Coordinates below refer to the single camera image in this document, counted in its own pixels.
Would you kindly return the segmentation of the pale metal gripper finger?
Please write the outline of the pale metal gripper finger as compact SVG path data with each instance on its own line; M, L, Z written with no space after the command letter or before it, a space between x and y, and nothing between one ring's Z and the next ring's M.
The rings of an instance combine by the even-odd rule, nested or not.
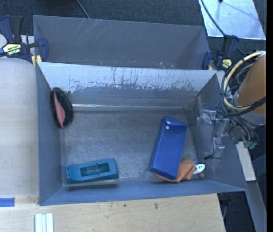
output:
M212 157L214 159L220 159L222 157L222 154L226 150L226 146L228 143L229 134L227 132L224 133L214 133L214 136L212 137L212 144L213 144L213 150L212 150Z
M197 117L197 127L211 127L216 128L216 121L218 119L218 112L216 110L202 109Z

